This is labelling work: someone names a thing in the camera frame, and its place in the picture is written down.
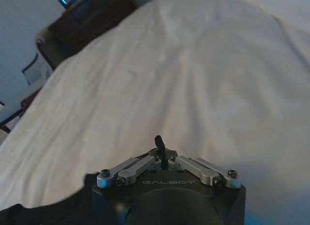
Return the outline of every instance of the bed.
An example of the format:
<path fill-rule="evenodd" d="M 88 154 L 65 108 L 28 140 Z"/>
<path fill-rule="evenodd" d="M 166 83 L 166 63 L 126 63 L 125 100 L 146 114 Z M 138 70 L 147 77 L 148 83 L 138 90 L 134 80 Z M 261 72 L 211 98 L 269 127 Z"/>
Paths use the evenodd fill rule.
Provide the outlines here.
<path fill-rule="evenodd" d="M 247 224 L 310 222 L 309 0 L 154 0 L 55 70 L 0 147 L 0 209 L 154 148 L 240 172 Z"/>

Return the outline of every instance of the wooden furniture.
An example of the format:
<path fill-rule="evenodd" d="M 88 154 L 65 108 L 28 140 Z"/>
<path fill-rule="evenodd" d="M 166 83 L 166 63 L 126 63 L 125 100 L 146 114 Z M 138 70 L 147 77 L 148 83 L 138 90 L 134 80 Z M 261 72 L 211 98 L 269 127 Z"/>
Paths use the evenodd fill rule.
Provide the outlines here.
<path fill-rule="evenodd" d="M 78 0 L 49 30 L 72 54 L 117 26 L 136 5 L 132 0 Z"/>

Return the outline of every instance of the silver metal bracket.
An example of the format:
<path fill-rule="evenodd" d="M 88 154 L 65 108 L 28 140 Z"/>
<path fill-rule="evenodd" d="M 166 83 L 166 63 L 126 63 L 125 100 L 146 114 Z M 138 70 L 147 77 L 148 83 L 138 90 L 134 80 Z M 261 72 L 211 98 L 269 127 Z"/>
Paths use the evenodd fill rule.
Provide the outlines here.
<path fill-rule="evenodd" d="M 146 156 L 130 168 L 123 169 L 118 173 L 116 184 L 119 186 L 131 185 L 136 182 L 137 177 L 156 163 L 154 156 Z"/>
<path fill-rule="evenodd" d="M 106 188 L 112 187 L 116 182 L 119 171 L 125 168 L 129 168 L 130 166 L 137 163 L 138 161 L 139 161 L 138 158 L 129 158 L 125 162 L 117 165 L 114 168 L 111 168 L 108 177 L 104 177 L 102 174 L 99 174 L 97 176 L 98 188 L 106 189 Z"/>
<path fill-rule="evenodd" d="M 191 174 L 194 174 L 205 185 L 214 186 L 215 179 L 219 178 L 219 174 L 216 171 L 205 168 L 200 164 L 188 159 L 184 156 L 175 157 L 175 161 L 168 161 L 170 169 L 173 170 L 188 170 Z"/>
<path fill-rule="evenodd" d="M 194 162 L 208 168 L 212 169 L 218 173 L 220 173 L 225 178 L 225 186 L 231 189 L 239 189 L 241 187 L 241 178 L 239 176 L 236 176 L 234 178 L 228 176 L 228 171 L 225 169 L 222 169 L 208 161 L 205 161 L 202 158 L 195 158 L 193 159 Z"/>

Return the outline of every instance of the white sheet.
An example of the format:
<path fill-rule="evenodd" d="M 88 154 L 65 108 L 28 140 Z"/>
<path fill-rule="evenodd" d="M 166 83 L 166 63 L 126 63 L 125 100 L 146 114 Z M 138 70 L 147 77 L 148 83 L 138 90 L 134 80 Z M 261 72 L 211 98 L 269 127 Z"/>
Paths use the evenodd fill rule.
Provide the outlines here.
<path fill-rule="evenodd" d="M 4 141 L 0 209 L 61 200 L 161 134 L 240 172 L 247 224 L 309 222 L 310 38 L 278 18 L 241 0 L 140 8 L 62 63 Z"/>

